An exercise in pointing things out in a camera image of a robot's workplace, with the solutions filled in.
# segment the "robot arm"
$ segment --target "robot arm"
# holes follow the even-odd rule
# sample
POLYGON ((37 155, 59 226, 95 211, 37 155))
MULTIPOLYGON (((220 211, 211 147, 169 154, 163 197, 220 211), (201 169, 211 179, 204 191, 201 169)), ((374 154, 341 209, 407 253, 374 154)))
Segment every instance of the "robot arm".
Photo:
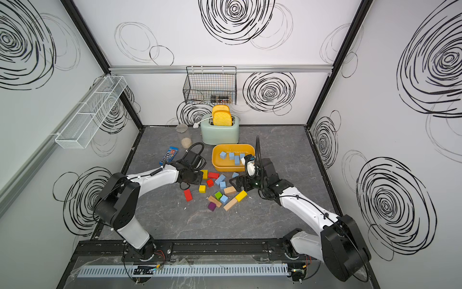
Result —
MULTIPOLYGON (((259 146, 257 138, 256 155, 259 155, 259 146)), ((94 212, 127 240, 143 261, 152 258, 156 246, 152 236, 134 216, 137 200, 165 184, 200 184, 200 169, 205 165, 205 160, 200 157, 202 150, 197 154, 191 148, 181 160, 158 169, 128 176, 121 173, 112 175, 94 203, 94 212)), ((283 246, 288 257, 315 257, 323 261, 341 281, 346 281, 371 259, 358 226, 351 217, 328 212, 305 197, 289 181, 279 178, 270 159, 248 155, 245 157, 245 169, 245 176, 230 180, 237 191, 242 188, 247 192, 258 189, 260 197, 275 201, 294 212, 316 233, 310 235, 295 229, 286 235, 283 246)))

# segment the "gray table surface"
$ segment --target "gray table surface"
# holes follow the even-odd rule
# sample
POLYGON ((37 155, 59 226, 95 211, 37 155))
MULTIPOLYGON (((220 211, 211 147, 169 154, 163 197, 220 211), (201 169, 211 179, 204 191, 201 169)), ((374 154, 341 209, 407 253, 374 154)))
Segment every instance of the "gray table surface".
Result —
MULTIPOLYGON (((193 141, 201 141, 200 129, 190 130, 193 141)), ((257 135, 260 136, 261 156, 271 159, 279 177, 289 180, 309 199, 333 212, 303 126, 243 126, 240 127, 239 143, 255 146, 257 135)), ((128 174, 159 167, 159 161, 170 146, 181 147, 175 128, 146 128, 128 174)), ((213 147, 205 145, 202 153, 207 160, 205 169, 210 172, 215 172, 211 160, 213 147)), ((180 159, 183 154, 181 148, 174 159, 180 159)), ((232 173, 223 174, 229 186, 232 173)), ((211 212, 207 208, 207 198, 219 187, 208 188, 206 194, 199 193, 196 185, 191 185, 190 189, 193 196, 190 202, 186 202, 178 183, 157 188, 138 199, 136 218, 154 239, 281 238, 295 228, 313 234, 313 230, 293 212, 274 201, 260 199, 256 190, 248 192, 249 195, 228 212, 223 207, 211 212)), ((100 239, 120 237, 105 227, 100 239)))

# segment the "red block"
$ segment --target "red block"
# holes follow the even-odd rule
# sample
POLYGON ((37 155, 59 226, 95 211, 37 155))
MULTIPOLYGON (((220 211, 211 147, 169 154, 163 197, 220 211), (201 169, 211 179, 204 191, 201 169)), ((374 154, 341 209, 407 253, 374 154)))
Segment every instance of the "red block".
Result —
POLYGON ((217 172, 210 172, 210 173, 208 173, 208 177, 209 177, 209 178, 218 179, 219 176, 220 176, 220 174, 217 173, 217 172))
POLYGON ((207 185, 209 188, 213 187, 213 180, 212 179, 207 180, 207 185))
POLYGON ((187 202, 189 202, 189 201, 191 201, 193 199, 193 196, 191 195, 191 191, 189 189, 184 191, 184 196, 185 196, 187 202))

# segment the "glass jar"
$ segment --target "glass jar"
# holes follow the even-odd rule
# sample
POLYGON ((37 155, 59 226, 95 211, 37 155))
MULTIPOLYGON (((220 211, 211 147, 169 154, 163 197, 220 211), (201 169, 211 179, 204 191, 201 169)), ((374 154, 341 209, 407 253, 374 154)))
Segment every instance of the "glass jar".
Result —
POLYGON ((189 148, 193 144, 193 140, 187 125, 183 123, 177 125, 176 133, 178 134, 178 138, 180 139, 181 146, 183 148, 189 148))

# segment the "white mesh basket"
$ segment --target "white mesh basket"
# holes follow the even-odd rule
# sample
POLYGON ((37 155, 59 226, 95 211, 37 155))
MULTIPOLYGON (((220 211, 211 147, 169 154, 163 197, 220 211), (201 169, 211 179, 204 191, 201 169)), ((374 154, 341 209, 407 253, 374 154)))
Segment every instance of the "white mesh basket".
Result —
POLYGON ((63 148, 86 148, 126 87, 123 76, 106 76, 55 142, 63 148))

